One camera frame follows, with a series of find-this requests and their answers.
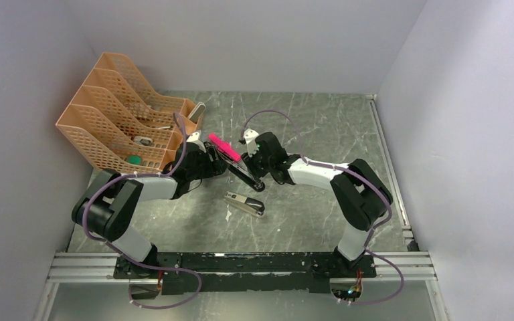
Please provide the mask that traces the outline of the beige black stapler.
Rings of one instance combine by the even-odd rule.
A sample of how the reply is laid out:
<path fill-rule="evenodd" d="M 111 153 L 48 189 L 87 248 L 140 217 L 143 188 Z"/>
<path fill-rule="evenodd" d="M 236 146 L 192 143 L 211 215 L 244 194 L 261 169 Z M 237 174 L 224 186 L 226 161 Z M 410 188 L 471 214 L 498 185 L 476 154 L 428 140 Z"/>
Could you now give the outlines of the beige black stapler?
<path fill-rule="evenodd" d="M 257 218 L 262 218 L 265 216 L 264 203 L 257 199 L 246 197 L 233 192 L 226 192 L 224 195 L 224 201 L 227 204 Z"/>

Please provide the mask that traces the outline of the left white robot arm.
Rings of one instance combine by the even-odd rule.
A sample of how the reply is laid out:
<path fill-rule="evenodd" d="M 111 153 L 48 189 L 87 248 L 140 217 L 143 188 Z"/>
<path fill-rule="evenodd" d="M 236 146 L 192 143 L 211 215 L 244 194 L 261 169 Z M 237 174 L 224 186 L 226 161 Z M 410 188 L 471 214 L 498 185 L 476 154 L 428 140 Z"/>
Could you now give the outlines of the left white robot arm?
<path fill-rule="evenodd" d="M 131 227 L 138 203 L 178 199 L 189 192 L 191 182 L 220 176 L 227 168 L 216 148 L 188 142 L 180 145 L 173 162 L 153 174 L 124 175 L 104 169 L 74 205 L 72 221 L 131 258 L 132 270 L 149 278 L 159 267 L 158 250 Z"/>

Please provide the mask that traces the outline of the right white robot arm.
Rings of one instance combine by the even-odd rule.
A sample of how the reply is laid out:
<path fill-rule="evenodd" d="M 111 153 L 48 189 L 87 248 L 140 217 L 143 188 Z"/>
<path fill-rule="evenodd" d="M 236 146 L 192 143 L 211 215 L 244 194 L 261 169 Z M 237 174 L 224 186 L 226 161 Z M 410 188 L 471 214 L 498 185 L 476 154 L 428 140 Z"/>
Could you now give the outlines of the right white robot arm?
<path fill-rule="evenodd" d="M 255 177 L 270 175 L 279 185 L 308 185 L 332 192 L 346 220 L 334 260 L 336 272 L 352 276 L 373 235 L 373 228 L 389 212 L 393 197 L 375 171 L 363 159 L 350 164 L 324 163 L 299 154 L 288 154 L 271 132 L 244 131 L 247 148 L 242 160 Z"/>

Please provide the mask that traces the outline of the grey white device in organizer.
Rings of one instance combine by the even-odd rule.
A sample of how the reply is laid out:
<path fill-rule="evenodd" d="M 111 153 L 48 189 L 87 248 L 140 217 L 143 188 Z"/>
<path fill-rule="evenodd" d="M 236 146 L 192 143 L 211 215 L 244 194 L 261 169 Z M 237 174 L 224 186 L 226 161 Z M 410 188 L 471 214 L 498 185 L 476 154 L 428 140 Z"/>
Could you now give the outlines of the grey white device in organizer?
<path fill-rule="evenodd" d="M 205 109 L 205 103 L 198 102 L 193 108 L 193 110 L 188 114 L 188 119 L 193 123 L 198 123 L 199 119 L 203 116 Z"/>

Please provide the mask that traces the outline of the silver tape dispenser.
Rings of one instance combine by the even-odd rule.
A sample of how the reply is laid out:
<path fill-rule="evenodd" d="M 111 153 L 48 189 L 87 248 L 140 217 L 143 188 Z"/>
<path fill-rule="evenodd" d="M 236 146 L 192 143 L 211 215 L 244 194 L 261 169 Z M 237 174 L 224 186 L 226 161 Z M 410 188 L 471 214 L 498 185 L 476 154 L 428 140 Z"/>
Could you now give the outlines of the silver tape dispenser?
<path fill-rule="evenodd" d="M 132 141 L 141 146 L 152 147 L 154 144 L 154 140 L 152 138 L 146 137 L 146 136 L 134 136 L 134 137 L 132 137 Z"/>

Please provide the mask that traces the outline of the green round object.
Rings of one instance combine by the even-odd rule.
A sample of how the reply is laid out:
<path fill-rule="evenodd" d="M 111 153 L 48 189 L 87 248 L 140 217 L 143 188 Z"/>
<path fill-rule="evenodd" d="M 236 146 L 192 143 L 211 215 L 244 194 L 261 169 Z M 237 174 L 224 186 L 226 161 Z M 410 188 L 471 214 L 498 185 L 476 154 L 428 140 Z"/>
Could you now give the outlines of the green round object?
<path fill-rule="evenodd" d="M 143 159 L 139 155 L 128 155 L 125 161 L 131 165 L 141 166 Z"/>

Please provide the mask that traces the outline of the orange mesh file organizer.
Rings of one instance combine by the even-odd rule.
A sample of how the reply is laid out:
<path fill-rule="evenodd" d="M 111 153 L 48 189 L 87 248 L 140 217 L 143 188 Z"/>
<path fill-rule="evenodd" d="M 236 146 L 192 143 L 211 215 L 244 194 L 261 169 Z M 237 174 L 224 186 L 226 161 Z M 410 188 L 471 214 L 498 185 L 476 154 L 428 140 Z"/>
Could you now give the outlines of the orange mesh file organizer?
<path fill-rule="evenodd" d="M 201 127 L 203 116 L 188 119 L 196 104 L 158 93 L 128 56 L 104 52 L 56 126 L 95 169 L 155 173 L 176 159 L 181 129 L 191 134 Z M 134 136 L 154 144 L 141 146 Z M 142 165 L 127 163 L 128 155 L 139 155 Z"/>

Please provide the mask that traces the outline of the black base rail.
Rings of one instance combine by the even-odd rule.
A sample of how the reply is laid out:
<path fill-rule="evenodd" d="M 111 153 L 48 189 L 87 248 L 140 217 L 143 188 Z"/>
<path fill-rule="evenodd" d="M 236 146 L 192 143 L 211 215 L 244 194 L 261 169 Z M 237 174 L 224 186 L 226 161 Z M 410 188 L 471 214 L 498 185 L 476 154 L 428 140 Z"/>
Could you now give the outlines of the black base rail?
<path fill-rule="evenodd" d="M 201 292 L 290 291 L 331 293 L 336 280 L 376 277 L 374 258 L 347 261 L 335 251 L 270 253 L 159 252 L 162 271 L 139 267 L 120 257 L 113 278 L 156 290 L 161 295 Z"/>

